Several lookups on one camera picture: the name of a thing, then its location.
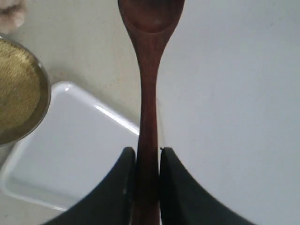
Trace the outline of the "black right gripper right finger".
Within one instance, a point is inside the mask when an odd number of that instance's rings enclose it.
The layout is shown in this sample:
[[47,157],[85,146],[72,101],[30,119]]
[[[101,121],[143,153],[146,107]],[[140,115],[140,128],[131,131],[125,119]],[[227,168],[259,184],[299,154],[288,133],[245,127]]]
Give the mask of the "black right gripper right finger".
[[191,176],[172,148],[161,150],[160,210],[164,225],[249,225]]

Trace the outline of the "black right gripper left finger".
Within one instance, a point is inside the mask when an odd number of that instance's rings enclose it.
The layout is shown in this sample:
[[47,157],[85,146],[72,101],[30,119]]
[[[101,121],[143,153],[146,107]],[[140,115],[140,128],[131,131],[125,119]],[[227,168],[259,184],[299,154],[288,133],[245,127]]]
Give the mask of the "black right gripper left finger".
[[46,225],[128,225],[135,178],[135,151],[126,147],[105,178],[81,201]]

